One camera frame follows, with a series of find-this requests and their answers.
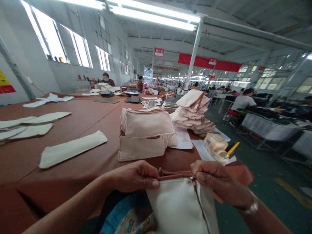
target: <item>sleeve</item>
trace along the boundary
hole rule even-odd
[[[115,87],[115,82],[113,80],[110,80],[111,81],[111,86]]]
[[[249,105],[249,106],[254,106],[254,105],[257,105],[257,103],[255,103],[255,101],[254,101],[251,97],[249,97],[249,99],[248,99],[248,105]]]

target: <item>wristwatch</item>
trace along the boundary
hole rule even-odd
[[[241,210],[237,208],[243,214],[251,215],[251,214],[256,213],[259,209],[259,201],[258,201],[257,196],[252,191],[250,191],[250,193],[253,196],[253,203],[251,204],[251,206],[247,210]]]

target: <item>zipper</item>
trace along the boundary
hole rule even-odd
[[[199,196],[198,196],[198,193],[197,193],[196,179],[195,179],[194,177],[190,177],[190,179],[191,179],[191,182],[192,182],[192,184],[193,184],[193,187],[194,187],[194,190],[195,190],[195,193],[196,193],[197,201],[198,201],[198,203],[199,203],[199,206],[201,207],[201,212],[202,212],[201,214],[202,214],[202,217],[203,217],[203,219],[204,219],[204,221],[205,221],[205,224],[206,224],[206,227],[207,227],[207,231],[208,231],[208,233],[210,233],[210,231],[209,231],[209,226],[208,226],[207,220],[206,220],[206,218],[205,218],[205,214],[204,214],[204,209],[202,208],[202,205],[201,205],[201,203],[200,203],[200,201],[199,201]]]

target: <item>brown leather trim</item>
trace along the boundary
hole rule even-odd
[[[170,180],[170,179],[178,179],[183,177],[191,177],[191,171],[178,171],[178,172],[168,172],[163,171],[162,169],[159,170],[159,177],[157,178],[158,181],[163,180]]]

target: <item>yellow pencil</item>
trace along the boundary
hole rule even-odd
[[[236,149],[236,147],[240,144],[240,142],[237,142],[228,152],[227,155],[231,155],[231,153]]]

